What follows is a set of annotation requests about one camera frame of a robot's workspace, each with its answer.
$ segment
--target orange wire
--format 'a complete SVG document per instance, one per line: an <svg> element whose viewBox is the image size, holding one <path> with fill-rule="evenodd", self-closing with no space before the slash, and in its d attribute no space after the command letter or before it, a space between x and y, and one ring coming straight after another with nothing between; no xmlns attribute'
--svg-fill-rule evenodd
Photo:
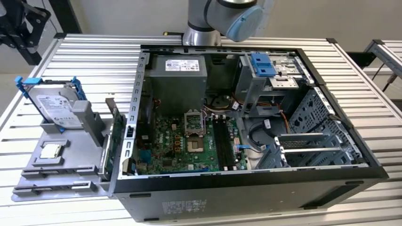
<svg viewBox="0 0 402 226"><path fill-rule="evenodd" d="M286 131L288 131L288 133L290 133L289 123L288 123L288 119L286 119L286 116L285 116L285 114L284 114L284 111L282 111L282 109L281 109L281 105L280 105L280 104L274 104L274 105L278 106L278 109L280 109L280 111L281 111L281 115L282 115L284 120L285 120Z"/></svg>

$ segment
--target metal case frame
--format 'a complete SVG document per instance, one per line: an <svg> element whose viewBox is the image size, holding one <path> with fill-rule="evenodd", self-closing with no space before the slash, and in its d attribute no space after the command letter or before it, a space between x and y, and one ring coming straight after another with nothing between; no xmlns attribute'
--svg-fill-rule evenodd
<svg viewBox="0 0 402 226"><path fill-rule="evenodd" d="M333 97L326 83L314 68L305 52L298 48L237 48L237 47L181 47L181 46L142 46L139 55L137 82L134 86L134 96L130 105L130 114L127 120L127 129L123 142L121 165L127 157L133 155L133 146L135 142L135 130L138 105L141 98L142 82L145 76L149 56L153 51L159 54L173 54L175 51L183 54L199 53L225 53L238 54L240 52L265 52L270 50L296 51L308 71L313 75L316 84L322 91L322 95L329 100L334 110L334 117L341 121L357 147L364 153L370 167L342 168L328 170L293 170L281 171L262 170L260 173L238 174L209 174L206 176L187 175L163 176L163 177L138 177L122 175L119 169L118 180L114 181L115 196L122 201L131 216L137 221L165 220L194 217L211 217L230 214L261 213L282 210L317 209L328 208L352 197L358 192L385 180L389 176L380 162L377 161L372 150L357 133L353 124L342 111L336 98ZM249 196L242 196L241 192L248 192ZM206 205L222 205L222 194L227 194L225 207L221 211L210 211L215 208L206 208ZM268 202L256 202L262 198ZM234 208L238 203L248 205L248 208ZM198 209L190 208L190 211L170 211L174 206L198 205Z"/></svg>

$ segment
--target expansion slot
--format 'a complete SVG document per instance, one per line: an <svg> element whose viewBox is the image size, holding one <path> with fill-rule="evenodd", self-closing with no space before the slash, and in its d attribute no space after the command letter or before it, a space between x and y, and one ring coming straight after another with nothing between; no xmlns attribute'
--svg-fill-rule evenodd
<svg viewBox="0 0 402 226"><path fill-rule="evenodd" d="M226 119L214 119L214 137L221 170L234 170L236 162Z"/></svg>

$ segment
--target aluminum table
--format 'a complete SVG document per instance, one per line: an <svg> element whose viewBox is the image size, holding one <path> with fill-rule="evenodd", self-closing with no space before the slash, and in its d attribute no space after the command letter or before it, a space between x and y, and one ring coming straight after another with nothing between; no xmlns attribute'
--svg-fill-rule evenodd
<svg viewBox="0 0 402 226"><path fill-rule="evenodd" d="M67 80L78 76L94 111L110 118L106 97L129 111L142 44L179 45L181 36L67 35L55 39L30 77ZM352 61L326 39L252 38L225 46L302 48L338 99L390 179L328 210L199 218L158 225L354 226L402 225L402 112ZM118 200L107 197L14 202L20 179L42 135L42 117L19 93L0 118L0 225L135 225Z"/></svg>

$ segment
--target sticker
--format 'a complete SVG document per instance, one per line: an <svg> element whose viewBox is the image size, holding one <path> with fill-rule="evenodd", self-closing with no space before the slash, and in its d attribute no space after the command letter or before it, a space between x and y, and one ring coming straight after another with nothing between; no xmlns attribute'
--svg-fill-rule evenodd
<svg viewBox="0 0 402 226"><path fill-rule="evenodd" d="M205 212L207 200L162 202L165 214Z"/></svg>
<svg viewBox="0 0 402 226"><path fill-rule="evenodd" d="M65 128L82 126L81 120L71 112L73 108L67 98L63 96L38 95L37 99L55 124Z"/></svg>
<svg viewBox="0 0 402 226"><path fill-rule="evenodd" d="M233 104L233 109L238 110L238 108L240 108L240 103L236 101L234 104Z"/></svg>
<svg viewBox="0 0 402 226"><path fill-rule="evenodd" d="M270 122L269 119L265 120L265 127L266 127L268 129L272 128L272 122Z"/></svg>
<svg viewBox="0 0 402 226"><path fill-rule="evenodd" d="M167 60L166 71L199 72L201 64L198 60Z"/></svg>

